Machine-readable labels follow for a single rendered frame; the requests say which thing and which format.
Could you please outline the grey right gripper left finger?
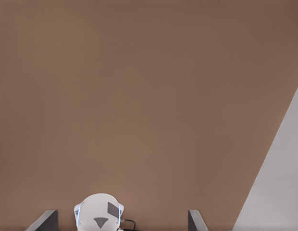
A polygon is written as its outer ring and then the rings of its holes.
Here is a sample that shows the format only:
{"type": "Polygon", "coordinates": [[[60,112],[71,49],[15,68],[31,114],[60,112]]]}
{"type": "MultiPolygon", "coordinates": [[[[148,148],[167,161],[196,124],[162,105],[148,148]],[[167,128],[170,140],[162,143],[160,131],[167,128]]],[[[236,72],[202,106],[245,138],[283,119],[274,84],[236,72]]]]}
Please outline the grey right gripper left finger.
{"type": "Polygon", "coordinates": [[[58,231],[58,211],[45,211],[25,231],[58,231]]]}

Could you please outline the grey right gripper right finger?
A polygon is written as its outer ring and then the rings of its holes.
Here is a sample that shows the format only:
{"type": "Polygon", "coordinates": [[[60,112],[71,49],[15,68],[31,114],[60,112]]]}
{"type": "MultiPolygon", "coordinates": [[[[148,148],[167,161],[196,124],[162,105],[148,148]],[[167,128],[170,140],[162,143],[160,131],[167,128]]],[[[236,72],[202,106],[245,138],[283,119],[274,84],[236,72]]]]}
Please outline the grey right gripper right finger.
{"type": "Polygon", "coordinates": [[[188,210],[188,231],[209,231],[198,210],[188,210]]]}

